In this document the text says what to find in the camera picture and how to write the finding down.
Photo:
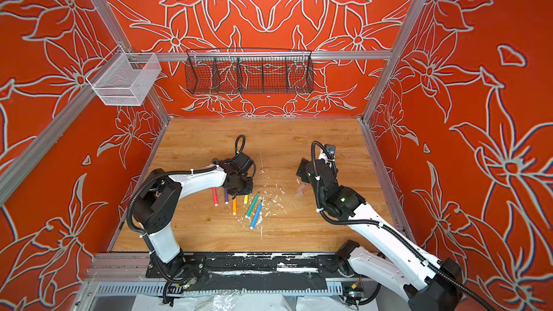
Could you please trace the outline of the orange highlighter pen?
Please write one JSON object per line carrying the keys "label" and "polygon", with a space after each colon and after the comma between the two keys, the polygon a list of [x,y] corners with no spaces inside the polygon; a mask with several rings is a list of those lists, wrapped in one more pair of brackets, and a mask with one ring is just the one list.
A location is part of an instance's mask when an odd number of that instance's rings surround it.
{"label": "orange highlighter pen", "polygon": [[234,216],[237,215],[238,213],[238,200],[237,198],[234,198],[233,201],[232,201],[232,213]]}

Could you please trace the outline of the pink highlighter pen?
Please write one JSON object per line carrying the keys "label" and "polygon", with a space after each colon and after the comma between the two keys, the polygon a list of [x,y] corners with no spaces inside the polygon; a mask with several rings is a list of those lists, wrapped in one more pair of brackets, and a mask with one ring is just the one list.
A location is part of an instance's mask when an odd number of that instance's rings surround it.
{"label": "pink highlighter pen", "polygon": [[212,193],[213,193],[213,204],[214,204],[214,207],[218,207],[218,206],[219,206],[219,201],[218,201],[218,195],[217,195],[217,188],[213,187],[213,188],[212,188]]}

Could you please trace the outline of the green highlighter pen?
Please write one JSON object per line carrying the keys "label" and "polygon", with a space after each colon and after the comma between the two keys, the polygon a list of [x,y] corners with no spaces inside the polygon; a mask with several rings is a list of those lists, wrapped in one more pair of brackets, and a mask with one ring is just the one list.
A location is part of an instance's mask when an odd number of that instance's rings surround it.
{"label": "green highlighter pen", "polygon": [[259,195],[260,193],[258,192],[256,194],[256,196],[253,198],[253,200],[251,201],[251,204],[245,214],[245,218],[249,218],[253,212],[253,210],[256,208],[256,203],[258,202],[258,199],[259,199]]}

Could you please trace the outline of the blue highlighter pen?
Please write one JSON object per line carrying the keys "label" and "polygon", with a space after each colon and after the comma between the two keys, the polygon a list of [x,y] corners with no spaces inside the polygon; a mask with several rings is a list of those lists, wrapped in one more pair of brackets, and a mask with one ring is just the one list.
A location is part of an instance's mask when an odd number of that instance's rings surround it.
{"label": "blue highlighter pen", "polygon": [[262,207],[263,207],[263,201],[260,201],[259,204],[258,204],[258,207],[256,208],[256,212],[253,216],[253,220],[252,220],[251,225],[250,225],[251,230],[255,229],[256,224],[259,221],[259,217],[260,217],[260,214],[261,214],[261,211],[262,211]]}

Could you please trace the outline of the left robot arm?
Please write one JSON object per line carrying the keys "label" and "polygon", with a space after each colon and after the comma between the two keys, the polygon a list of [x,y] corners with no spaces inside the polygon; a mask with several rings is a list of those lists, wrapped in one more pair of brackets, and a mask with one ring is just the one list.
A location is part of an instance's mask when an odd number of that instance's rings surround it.
{"label": "left robot arm", "polygon": [[230,198],[253,191],[256,163],[240,154],[234,158],[213,160],[200,169],[150,173],[130,198],[126,211],[127,226],[144,240],[151,265],[171,283],[184,282],[193,274],[174,233],[181,203],[190,196],[209,189],[225,189]]}

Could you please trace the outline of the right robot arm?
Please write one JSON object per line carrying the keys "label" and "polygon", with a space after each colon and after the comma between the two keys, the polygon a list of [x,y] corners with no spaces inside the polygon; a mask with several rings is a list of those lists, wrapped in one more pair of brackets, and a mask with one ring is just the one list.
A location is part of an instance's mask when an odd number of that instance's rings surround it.
{"label": "right robot arm", "polygon": [[338,183],[330,162],[304,158],[297,176],[313,188],[317,211],[327,223],[350,227],[382,253],[374,255],[351,241],[344,244],[344,260],[354,273],[396,293],[411,310],[455,310],[463,297],[493,309],[463,285],[459,264],[438,259],[394,229],[364,197]]}

